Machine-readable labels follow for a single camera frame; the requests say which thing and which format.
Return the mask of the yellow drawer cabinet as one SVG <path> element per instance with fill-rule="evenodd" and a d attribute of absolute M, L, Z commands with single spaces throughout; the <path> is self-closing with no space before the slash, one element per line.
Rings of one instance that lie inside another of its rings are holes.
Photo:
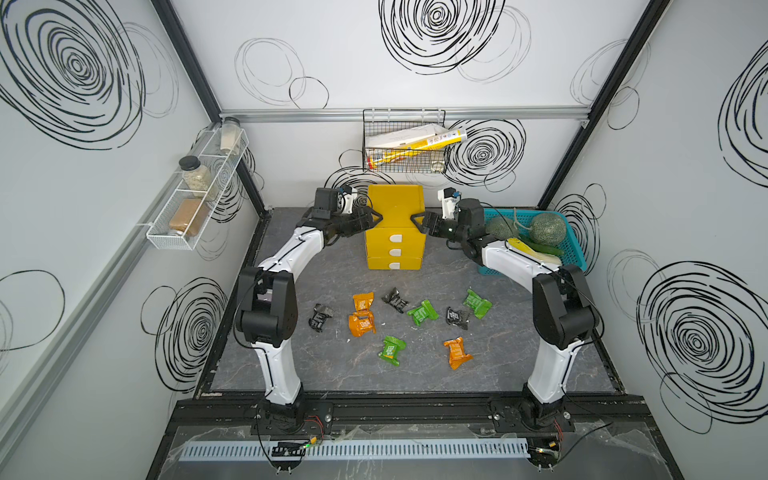
<path fill-rule="evenodd" d="M 365 232 L 369 270 L 420 270 L 426 245 L 411 216 L 425 212 L 420 185 L 376 184 L 368 187 L 372 207 L 382 221 Z"/>

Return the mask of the black cookie packet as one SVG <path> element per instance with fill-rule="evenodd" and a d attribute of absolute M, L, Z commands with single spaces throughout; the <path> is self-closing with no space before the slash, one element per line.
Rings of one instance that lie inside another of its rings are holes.
<path fill-rule="evenodd" d="M 384 294 L 382 301 L 393 307 L 400 314 L 404 314 L 409 305 L 409 301 L 402 297 L 399 289 L 396 287 L 393 287 L 386 294 Z"/>
<path fill-rule="evenodd" d="M 308 319 L 309 327 L 318 333 L 323 332 L 325 323 L 334 316 L 334 311 L 327 305 L 317 303 L 313 307 L 313 314 Z"/>
<path fill-rule="evenodd" d="M 450 326 L 467 330 L 470 323 L 470 313 L 463 309 L 448 307 L 445 313 L 445 321 Z"/>

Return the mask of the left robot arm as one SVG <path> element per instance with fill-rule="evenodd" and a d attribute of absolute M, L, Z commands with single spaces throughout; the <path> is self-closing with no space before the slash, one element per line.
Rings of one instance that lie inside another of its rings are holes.
<path fill-rule="evenodd" d="M 368 194 L 353 187 L 319 188 L 314 204 L 283 246 L 238 276 L 233 327 L 259 359 L 267 407 L 284 416 L 300 408 L 302 382 L 291 337 L 299 320 L 296 280 L 324 248 L 383 220 Z"/>

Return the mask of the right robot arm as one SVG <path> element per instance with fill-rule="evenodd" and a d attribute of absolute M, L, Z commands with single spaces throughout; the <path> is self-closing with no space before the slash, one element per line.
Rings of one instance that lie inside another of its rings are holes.
<path fill-rule="evenodd" d="M 477 199 L 445 200 L 443 213 L 411 216 L 423 234 L 457 243 L 480 266 L 493 269 L 532 294 L 533 325 L 540 337 L 533 371 L 519 411 L 523 423 L 539 430 L 564 411 L 567 381 L 577 354 L 600 323 L 584 272 L 576 265 L 539 260 L 486 231 L 485 209 Z"/>

